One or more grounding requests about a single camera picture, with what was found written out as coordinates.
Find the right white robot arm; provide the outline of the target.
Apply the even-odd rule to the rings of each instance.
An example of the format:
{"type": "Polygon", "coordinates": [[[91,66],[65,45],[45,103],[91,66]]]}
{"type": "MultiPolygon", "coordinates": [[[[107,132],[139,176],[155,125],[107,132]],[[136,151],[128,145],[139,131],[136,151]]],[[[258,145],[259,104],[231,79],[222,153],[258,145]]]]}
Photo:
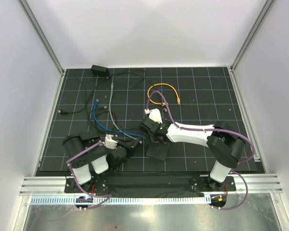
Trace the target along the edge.
{"type": "Polygon", "coordinates": [[[218,191],[224,186],[226,176],[238,166],[246,145],[238,133],[224,129],[223,125],[224,122],[196,126],[169,120],[160,122],[146,117],[139,129],[155,142],[185,142],[209,148],[216,161],[207,184],[211,190],[218,191]]]}

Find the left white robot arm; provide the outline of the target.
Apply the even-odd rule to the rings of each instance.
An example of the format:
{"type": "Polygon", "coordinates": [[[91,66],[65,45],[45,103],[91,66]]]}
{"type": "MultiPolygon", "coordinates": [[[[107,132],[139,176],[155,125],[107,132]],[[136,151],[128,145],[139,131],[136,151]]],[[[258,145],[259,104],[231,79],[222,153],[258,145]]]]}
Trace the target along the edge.
{"type": "Polygon", "coordinates": [[[96,132],[86,132],[67,136],[62,146],[68,156],[66,164],[76,177],[76,188],[86,193],[92,188],[90,167],[97,175],[116,171],[133,156],[140,144],[139,139],[122,140],[111,134],[101,138],[96,132]]]}

